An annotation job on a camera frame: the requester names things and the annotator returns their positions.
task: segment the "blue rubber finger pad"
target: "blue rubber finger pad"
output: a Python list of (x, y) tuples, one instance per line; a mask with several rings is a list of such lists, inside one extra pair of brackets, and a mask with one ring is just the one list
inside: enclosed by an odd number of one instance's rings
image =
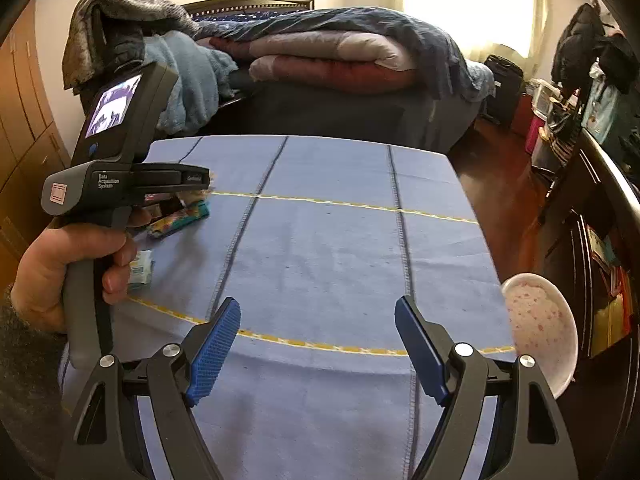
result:
[(191, 364), (191, 383), (185, 393), (191, 408), (211, 393), (239, 329), (240, 305), (232, 300)]

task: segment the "dark jacket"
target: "dark jacket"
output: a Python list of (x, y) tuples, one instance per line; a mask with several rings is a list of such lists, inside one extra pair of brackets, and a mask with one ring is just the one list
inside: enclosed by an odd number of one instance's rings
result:
[(596, 59), (598, 40), (604, 36), (604, 27), (598, 11), (582, 4), (562, 32), (556, 46), (551, 79), (562, 83), (562, 95), (568, 97), (577, 88), (590, 85), (589, 70)]
[(104, 71), (73, 88), (80, 95), (84, 113), (88, 113), (96, 92), (117, 75), (119, 70), (132, 70), (145, 59), (144, 31), (140, 23), (94, 15), (94, 34), (100, 43), (96, 50), (102, 57)]
[(609, 83), (621, 93), (628, 94), (631, 84), (638, 77), (638, 68), (640, 68), (631, 45), (622, 34), (603, 38), (600, 44), (598, 53), (600, 68), (607, 76)]

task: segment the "light blue fleece blanket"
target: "light blue fleece blanket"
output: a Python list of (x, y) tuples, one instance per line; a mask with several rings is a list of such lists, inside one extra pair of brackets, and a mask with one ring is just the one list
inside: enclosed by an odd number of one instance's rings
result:
[(229, 54), (204, 48), (189, 36), (171, 30), (145, 38), (144, 63), (160, 62), (178, 73), (158, 129), (174, 136), (195, 134), (218, 111), (220, 96), (233, 97), (228, 76), (238, 66)]

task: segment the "hanging clothes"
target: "hanging clothes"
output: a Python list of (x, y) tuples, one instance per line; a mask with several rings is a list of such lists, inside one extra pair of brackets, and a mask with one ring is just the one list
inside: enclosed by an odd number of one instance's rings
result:
[(616, 118), (620, 91), (610, 84), (597, 62), (591, 67), (589, 76), (593, 86), (582, 115), (582, 126), (602, 145)]
[(631, 45), (622, 34), (603, 38), (600, 44), (600, 68), (612, 85), (628, 94), (640, 67)]
[(554, 83), (562, 83), (562, 96), (569, 98), (580, 89), (586, 98), (591, 87), (589, 69), (596, 59), (598, 40), (604, 37), (599, 6), (582, 4), (562, 32), (551, 69)]

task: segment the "metal pivot screw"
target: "metal pivot screw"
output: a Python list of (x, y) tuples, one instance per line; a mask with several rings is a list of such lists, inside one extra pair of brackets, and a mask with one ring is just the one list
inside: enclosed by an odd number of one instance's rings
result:
[(100, 359), (100, 366), (102, 368), (109, 368), (112, 364), (116, 362), (116, 359), (112, 355), (105, 355)]
[(520, 364), (525, 368), (533, 368), (533, 365), (536, 364), (536, 360), (530, 355), (521, 355), (520, 356)]
[(469, 357), (474, 352), (474, 348), (467, 343), (458, 343), (455, 350), (456, 354), (462, 355), (462, 357)]
[(179, 353), (180, 353), (180, 346), (174, 343), (171, 343), (170, 345), (167, 345), (162, 349), (162, 354), (165, 357), (175, 357)]

